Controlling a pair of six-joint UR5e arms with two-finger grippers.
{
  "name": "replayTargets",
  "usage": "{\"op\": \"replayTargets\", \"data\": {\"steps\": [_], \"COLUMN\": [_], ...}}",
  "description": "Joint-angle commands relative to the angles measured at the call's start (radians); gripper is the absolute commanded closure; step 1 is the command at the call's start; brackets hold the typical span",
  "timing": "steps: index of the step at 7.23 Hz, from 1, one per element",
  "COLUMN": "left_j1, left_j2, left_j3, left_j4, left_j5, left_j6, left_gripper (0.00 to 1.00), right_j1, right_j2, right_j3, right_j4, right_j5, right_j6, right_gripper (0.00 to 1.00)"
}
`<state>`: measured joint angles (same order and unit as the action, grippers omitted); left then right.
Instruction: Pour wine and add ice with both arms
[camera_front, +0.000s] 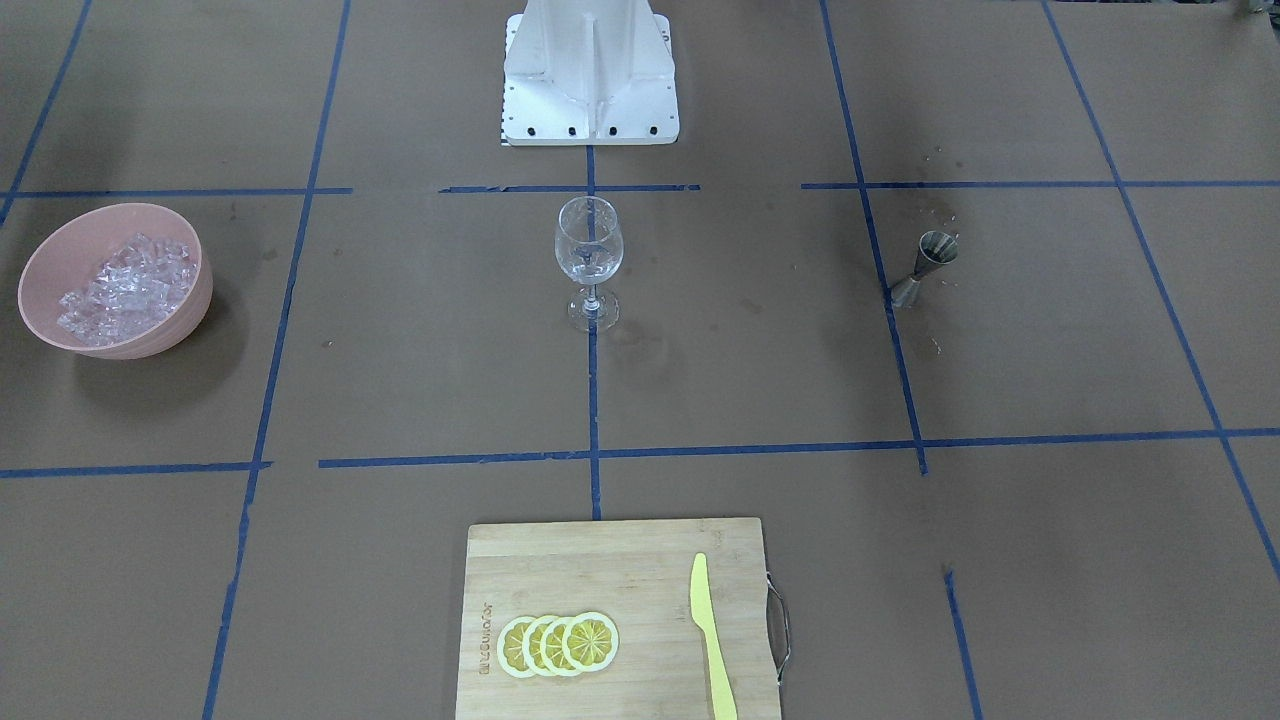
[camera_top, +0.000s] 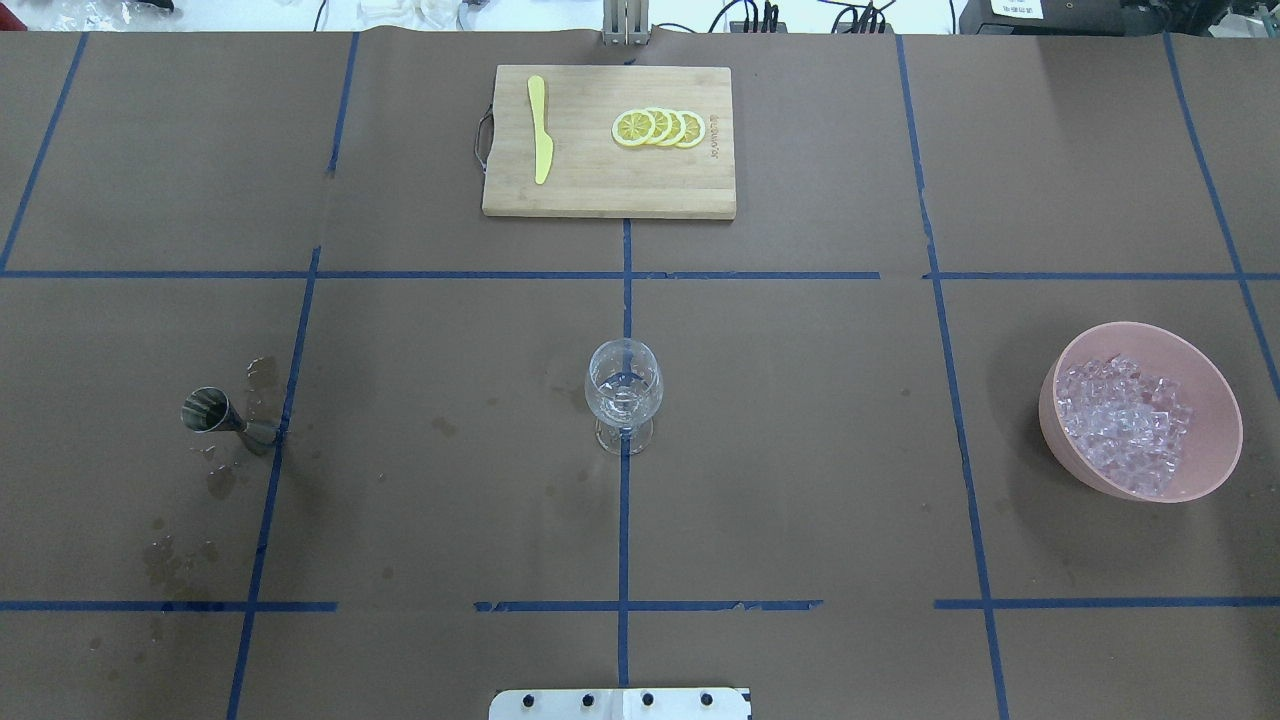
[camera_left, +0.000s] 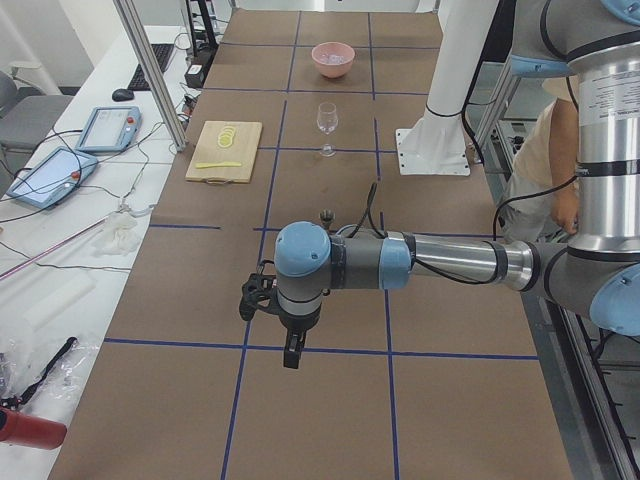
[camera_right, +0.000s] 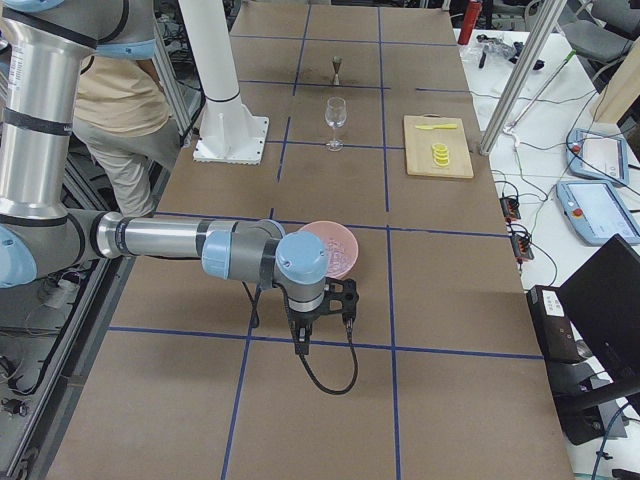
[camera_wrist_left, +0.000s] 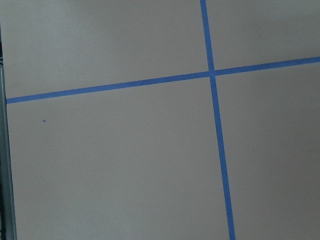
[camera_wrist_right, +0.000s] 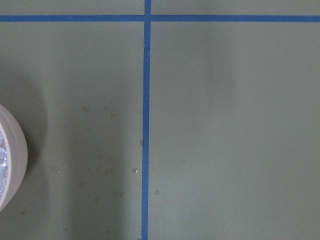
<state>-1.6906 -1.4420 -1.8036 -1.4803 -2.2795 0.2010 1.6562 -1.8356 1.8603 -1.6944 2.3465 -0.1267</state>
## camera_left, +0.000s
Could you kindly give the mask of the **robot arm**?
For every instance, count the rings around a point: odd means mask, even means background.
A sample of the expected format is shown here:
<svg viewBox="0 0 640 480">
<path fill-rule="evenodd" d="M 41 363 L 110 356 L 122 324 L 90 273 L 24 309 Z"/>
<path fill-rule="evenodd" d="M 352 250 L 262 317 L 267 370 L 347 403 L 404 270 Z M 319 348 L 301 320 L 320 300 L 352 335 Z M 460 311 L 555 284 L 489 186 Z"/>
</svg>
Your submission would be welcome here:
<svg viewBox="0 0 640 480">
<path fill-rule="evenodd" d="M 396 289 L 411 275 L 502 283 L 601 328 L 638 334 L 639 5 L 521 1 L 512 64 L 522 76 L 578 78 L 577 233 L 565 244 L 502 245 L 399 232 L 346 237 L 309 222 L 290 224 L 275 244 L 286 367 L 298 366 L 326 291 Z"/>
</svg>

